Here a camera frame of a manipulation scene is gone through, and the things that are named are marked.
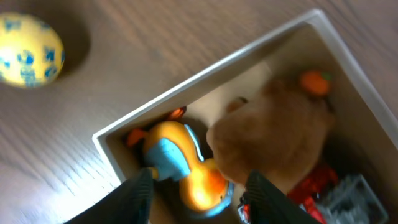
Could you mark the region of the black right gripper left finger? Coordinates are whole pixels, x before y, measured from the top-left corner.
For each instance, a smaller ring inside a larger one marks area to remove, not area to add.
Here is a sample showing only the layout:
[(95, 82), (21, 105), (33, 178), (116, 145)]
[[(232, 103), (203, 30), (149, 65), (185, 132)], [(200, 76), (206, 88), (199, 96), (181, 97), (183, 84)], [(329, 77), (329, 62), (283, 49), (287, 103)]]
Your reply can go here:
[(136, 176), (65, 224), (148, 224), (153, 196), (152, 171), (141, 169)]

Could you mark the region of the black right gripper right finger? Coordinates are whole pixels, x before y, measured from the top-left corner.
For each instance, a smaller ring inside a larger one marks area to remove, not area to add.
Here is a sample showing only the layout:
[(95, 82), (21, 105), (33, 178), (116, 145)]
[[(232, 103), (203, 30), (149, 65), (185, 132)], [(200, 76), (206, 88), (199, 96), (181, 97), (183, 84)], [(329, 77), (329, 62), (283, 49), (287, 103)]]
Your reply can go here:
[(241, 197), (241, 222), (245, 224), (319, 224), (288, 199), (275, 185), (252, 171)]

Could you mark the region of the red toy fire truck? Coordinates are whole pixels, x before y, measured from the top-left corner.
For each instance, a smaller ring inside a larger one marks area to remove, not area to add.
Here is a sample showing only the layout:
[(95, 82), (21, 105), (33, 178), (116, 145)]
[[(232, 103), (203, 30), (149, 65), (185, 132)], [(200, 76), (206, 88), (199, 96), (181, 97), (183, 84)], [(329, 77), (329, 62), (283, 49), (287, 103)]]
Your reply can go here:
[[(316, 166), (285, 196), (321, 224), (389, 221), (386, 209), (361, 174), (341, 179), (328, 164)], [(241, 199), (237, 212), (241, 218)]]

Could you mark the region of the orange and blue toy fish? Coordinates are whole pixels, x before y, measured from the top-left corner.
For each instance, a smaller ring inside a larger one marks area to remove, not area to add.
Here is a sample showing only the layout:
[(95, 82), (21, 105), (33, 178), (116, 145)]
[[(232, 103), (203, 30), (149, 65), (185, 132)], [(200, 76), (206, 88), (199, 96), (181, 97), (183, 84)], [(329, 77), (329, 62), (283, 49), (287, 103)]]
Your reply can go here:
[(148, 128), (135, 128), (126, 136), (126, 146), (142, 144), (142, 158), (152, 178), (179, 185), (182, 203), (200, 217), (213, 217), (228, 207), (234, 186), (220, 173), (213, 158), (206, 159), (197, 135), (181, 123), (187, 108), (171, 111)]

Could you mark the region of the brown plush toy with orange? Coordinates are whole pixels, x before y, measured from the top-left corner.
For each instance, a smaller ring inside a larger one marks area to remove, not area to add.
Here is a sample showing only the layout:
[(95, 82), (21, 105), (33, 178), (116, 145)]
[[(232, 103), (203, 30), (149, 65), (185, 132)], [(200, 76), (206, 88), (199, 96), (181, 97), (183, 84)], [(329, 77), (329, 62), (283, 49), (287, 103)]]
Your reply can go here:
[(287, 194), (318, 163), (334, 123), (326, 99), (272, 78), (250, 100), (235, 98), (206, 141), (226, 179), (243, 185), (256, 170)]

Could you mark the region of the yellow ball with blue letters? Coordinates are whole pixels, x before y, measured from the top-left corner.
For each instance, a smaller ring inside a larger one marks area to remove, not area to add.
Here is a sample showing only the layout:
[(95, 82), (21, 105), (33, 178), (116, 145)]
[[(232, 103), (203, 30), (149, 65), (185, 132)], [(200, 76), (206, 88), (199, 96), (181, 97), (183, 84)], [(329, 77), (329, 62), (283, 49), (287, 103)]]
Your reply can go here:
[(45, 21), (29, 14), (1, 13), (2, 83), (42, 87), (59, 76), (64, 62), (64, 44)]

